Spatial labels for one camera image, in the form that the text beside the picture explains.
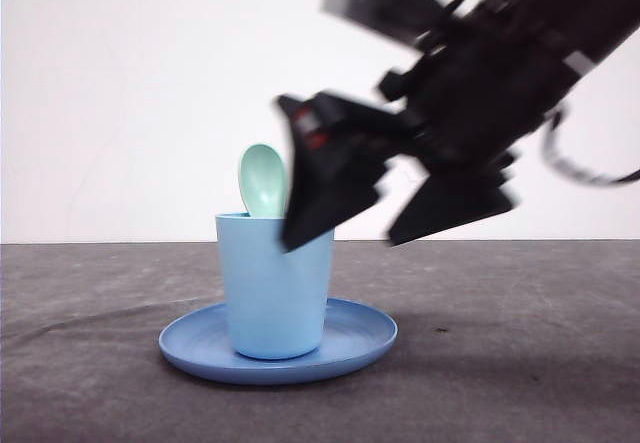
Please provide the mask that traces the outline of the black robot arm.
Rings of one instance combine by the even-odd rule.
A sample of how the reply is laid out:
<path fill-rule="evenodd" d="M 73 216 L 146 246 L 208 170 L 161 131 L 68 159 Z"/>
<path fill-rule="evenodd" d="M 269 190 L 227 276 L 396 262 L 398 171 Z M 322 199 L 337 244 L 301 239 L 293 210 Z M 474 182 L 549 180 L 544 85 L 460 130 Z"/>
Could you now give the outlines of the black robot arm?
<path fill-rule="evenodd" d="M 392 112 L 323 91 L 282 95 L 294 143 L 281 230 L 296 249 L 373 206 L 387 161 L 416 158 L 427 179 L 391 226 L 403 244 L 511 210 L 511 146 L 639 26 L 639 0 L 323 0 L 326 12 L 417 49 L 378 85 Z"/>

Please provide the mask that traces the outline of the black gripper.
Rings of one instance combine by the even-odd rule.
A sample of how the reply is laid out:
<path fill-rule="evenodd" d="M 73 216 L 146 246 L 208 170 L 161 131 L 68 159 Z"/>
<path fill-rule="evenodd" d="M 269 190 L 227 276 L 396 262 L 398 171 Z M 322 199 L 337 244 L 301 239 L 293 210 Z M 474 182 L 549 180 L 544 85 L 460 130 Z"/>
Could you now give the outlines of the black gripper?
<path fill-rule="evenodd" d="M 294 149 L 293 183 L 280 239 L 293 251 L 373 206 L 375 183 L 397 153 L 421 158 L 433 174 L 388 230 L 392 246 L 507 213 L 504 152 L 535 131 L 575 83 L 551 51 L 486 34 L 447 38 L 408 72 L 379 84 L 405 99 L 392 112 L 329 91 L 307 100 L 281 95 Z"/>

